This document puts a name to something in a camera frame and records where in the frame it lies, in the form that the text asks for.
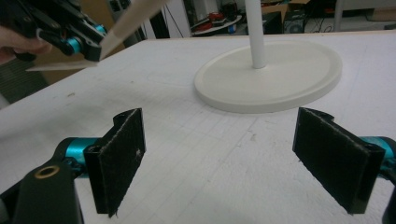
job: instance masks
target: human hand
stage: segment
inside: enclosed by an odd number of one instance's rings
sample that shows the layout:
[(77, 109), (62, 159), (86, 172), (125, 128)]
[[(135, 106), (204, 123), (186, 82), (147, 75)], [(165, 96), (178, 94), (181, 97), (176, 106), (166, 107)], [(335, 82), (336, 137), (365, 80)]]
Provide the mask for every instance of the human hand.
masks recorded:
[(37, 38), (28, 39), (0, 25), (0, 64), (15, 58), (15, 53), (48, 53), (52, 45)]

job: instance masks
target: white stand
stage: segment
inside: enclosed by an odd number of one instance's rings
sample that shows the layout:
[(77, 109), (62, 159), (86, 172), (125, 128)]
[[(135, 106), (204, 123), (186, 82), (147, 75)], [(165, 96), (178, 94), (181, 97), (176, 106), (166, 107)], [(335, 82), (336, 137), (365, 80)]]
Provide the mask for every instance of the white stand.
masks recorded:
[(195, 89), (204, 102), (235, 113), (276, 112), (315, 101), (336, 86), (342, 70), (336, 52), (302, 41), (264, 45), (260, 0), (246, 0), (246, 7), (251, 47), (224, 53), (198, 71)]

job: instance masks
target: tabletop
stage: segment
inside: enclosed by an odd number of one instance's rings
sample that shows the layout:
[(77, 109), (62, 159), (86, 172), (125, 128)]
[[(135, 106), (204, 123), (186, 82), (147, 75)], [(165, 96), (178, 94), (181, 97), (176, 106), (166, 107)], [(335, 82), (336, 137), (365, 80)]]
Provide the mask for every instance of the tabletop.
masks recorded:
[[(357, 136), (396, 139), (396, 32), (264, 39), (335, 50), (340, 82), (304, 107)], [(235, 114), (196, 95), (205, 63), (248, 44), (246, 36), (143, 41), (1, 109), (0, 192), (66, 137), (101, 137), (115, 115), (141, 107), (147, 153), (117, 216), (97, 215), (89, 180), (75, 181), (85, 223), (381, 223), (391, 183), (378, 178), (366, 213), (349, 215), (292, 151), (297, 108)]]

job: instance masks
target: circular base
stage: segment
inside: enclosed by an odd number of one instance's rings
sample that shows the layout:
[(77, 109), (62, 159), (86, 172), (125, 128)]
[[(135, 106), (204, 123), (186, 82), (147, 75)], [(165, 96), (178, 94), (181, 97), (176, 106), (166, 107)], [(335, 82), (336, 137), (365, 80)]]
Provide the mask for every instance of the circular base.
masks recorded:
[(269, 42), (265, 57), (261, 69), (252, 67), (250, 47), (211, 60), (195, 77), (198, 95), (208, 105), (229, 112), (276, 112), (317, 100), (341, 77), (340, 57), (319, 44)]

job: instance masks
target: white round base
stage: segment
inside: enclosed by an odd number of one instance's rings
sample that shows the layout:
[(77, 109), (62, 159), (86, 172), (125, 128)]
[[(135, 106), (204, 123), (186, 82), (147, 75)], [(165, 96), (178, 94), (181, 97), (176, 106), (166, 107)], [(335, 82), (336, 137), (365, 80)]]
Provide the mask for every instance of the white round base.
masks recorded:
[(262, 69), (252, 67), (250, 47), (224, 53), (204, 65), (194, 80), (200, 98), (229, 112), (276, 112), (317, 100), (341, 77), (341, 58), (327, 47), (304, 41), (264, 46)]

